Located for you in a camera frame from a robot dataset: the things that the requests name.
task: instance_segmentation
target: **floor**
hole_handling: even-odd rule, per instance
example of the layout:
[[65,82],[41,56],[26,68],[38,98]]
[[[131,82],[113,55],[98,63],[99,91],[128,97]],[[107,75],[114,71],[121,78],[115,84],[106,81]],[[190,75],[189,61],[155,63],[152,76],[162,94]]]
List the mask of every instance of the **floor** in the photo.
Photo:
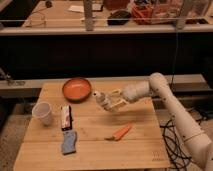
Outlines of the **floor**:
[[[165,123],[170,119],[170,115],[164,109],[156,110],[156,113],[160,125],[165,125]],[[195,119],[200,118],[200,115],[197,112],[193,112],[192,115]],[[22,139],[24,137],[25,131],[29,124],[30,118],[30,112],[23,114],[23,108],[20,104],[15,106],[12,114],[8,117],[5,126],[3,127],[0,133],[0,171],[13,170],[13,165],[18,154]],[[213,140],[213,120],[202,121],[201,126]],[[200,171],[200,169],[192,163],[187,167],[187,170]]]

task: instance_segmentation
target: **wooden table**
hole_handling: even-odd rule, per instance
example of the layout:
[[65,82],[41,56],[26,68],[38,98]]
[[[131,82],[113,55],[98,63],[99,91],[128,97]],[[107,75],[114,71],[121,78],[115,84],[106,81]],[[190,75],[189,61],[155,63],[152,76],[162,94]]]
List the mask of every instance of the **wooden table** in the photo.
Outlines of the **wooden table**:
[[[94,90],[110,92],[136,81],[91,81]],[[120,112],[108,113],[93,97],[72,104],[62,94],[64,83],[45,83],[40,97],[52,106],[54,122],[45,127],[32,118],[14,171],[39,170],[102,170],[167,168],[169,159],[161,136],[158,120],[150,98],[123,107]],[[60,107],[72,106],[73,127],[77,131],[75,154],[62,155],[63,135]],[[116,130],[127,123],[132,129],[120,141],[107,141]]]
[[[83,6],[82,1],[52,1],[52,3],[53,6],[51,8],[46,8],[45,1],[40,1],[22,27],[85,27],[85,23],[82,21],[84,13],[68,11],[71,5]],[[108,27],[107,18],[113,12],[105,7],[102,12],[93,12],[93,15],[96,17],[94,26]],[[213,18],[210,17],[212,12],[213,3],[204,17],[209,24],[213,24]],[[124,25],[124,27],[132,26],[138,25],[132,20]]]

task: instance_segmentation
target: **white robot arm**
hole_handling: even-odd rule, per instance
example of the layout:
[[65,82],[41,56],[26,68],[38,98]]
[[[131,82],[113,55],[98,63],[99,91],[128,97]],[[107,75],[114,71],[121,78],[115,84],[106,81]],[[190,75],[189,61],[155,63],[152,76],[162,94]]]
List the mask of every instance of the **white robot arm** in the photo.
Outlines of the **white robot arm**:
[[[205,171],[213,171],[213,142],[173,95],[167,80],[162,74],[154,73],[149,77],[149,81],[128,85],[122,90],[112,92],[110,95],[98,91],[95,91],[93,95],[97,103],[105,110],[115,111],[119,107],[150,96],[151,92],[159,95],[164,102],[195,163]],[[122,98],[119,101],[114,101],[114,97],[118,96]]]

